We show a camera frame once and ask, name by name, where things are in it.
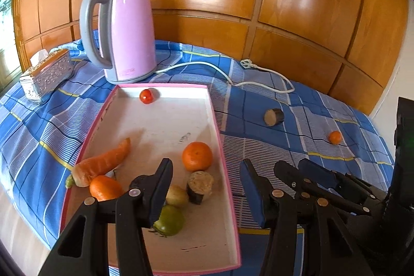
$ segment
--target white cable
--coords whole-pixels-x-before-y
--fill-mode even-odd
[[[177,65],[174,65],[174,66],[171,66],[171,67],[168,67],[168,68],[160,69],[159,71],[155,71],[155,73],[160,74],[160,73],[167,72],[167,71],[169,71],[171,69],[174,69],[174,68],[177,68],[177,67],[182,67],[182,66],[187,66],[187,65],[194,65],[194,64],[206,65],[206,66],[210,66],[210,67],[214,68],[216,71],[218,71],[221,75],[223,75],[226,78],[226,80],[228,81],[229,84],[231,84],[232,86],[235,86],[235,87],[241,87],[243,85],[254,85],[254,86],[259,86],[259,87],[262,87],[262,88],[265,88],[265,89],[269,89],[270,91],[272,91],[274,93],[279,93],[279,94],[288,94],[288,93],[292,93],[293,91],[295,91],[295,87],[293,86],[292,82],[290,82],[289,79],[287,79],[285,76],[283,76],[282,74],[280,74],[276,71],[273,71],[271,69],[259,67],[258,65],[255,65],[254,63],[252,63],[252,61],[249,60],[249,59],[245,59],[245,60],[240,61],[240,65],[244,69],[257,68],[257,69],[260,69],[262,71],[268,71],[268,72],[274,73],[276,75],[279,75],[282,79],[284,79],[289,84],[291,89],[288,89],[287,91],[280,91],[279,89],[275,89],[275,88],[269,87],[267,85],[260,84],[258,82],[253,82],[253,81],[245,81],[245,82],[240,82],[239,84],[235,84],[228,77],[228,75],[226,73],[224,73],[220,68],[218,68],[217,66],[215,66],[213,64],[209,64],[208,62],[204,62],[204,61],[184,62],[182,64],[177,64]]]

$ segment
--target orange fruit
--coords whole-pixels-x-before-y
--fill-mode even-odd
[[[107,176],[97,176],[92,179],[89,192],[99,202],[116,199],[124,194],[121,184]]]
[[[341,142],[341,140],[342,140],[342,134],[338,130],[332,131],[329,134],[329,142],[331,144],[338,145]]]
[[[205,171],[213,162],[213,153],[206,143],[192,142],[184,149],[182,158],[187,171]]]

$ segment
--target kettle base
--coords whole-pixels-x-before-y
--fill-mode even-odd
[[[142,80],[145,80],[146,78],[150,77],[152,74],[154,74],[155,70],[157,69],[157,67],[155,66],[154,69],[144,75],[138,76],[137,78],[132,78],[132,79],[128,79],[128,80],[120,80],[120,81],[116,81],[113,79],[109,79],[106,75],[105,72],[105,78],[107,80],[107,82],[109,82],[110,84],[113,85],[123,85],[123,84],[135,84],[136,82],[140,82]]]

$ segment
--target kettle body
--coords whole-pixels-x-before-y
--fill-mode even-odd
[[[95,4],[100,4],[100,51],[92,31]],[[150,0],[83,0],[79,28],[89,60],[105,70],[110,83],[132,84],[154,73],[157,62]]]

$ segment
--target metal rivet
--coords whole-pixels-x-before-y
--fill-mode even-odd
[[[319,198],[317,200],[317,204],[322,207],[328,206],[328,203],[328,200],[326,200],[325,198]]]
[[[89,206],[92,205],[95,202],[95,198],[92,197],[88,197],[85,199],[85,201],[83,202],[85,205]]]
[[[281,198],[283,197],[284,193],[281,189],[274,189],[272,191],[272,196],[276,197],[276,198]]]
[[[131,197],[138,197],[141,194],[141,190],[140,189],[130,189],[130,191],[128,192],[128,194]]]

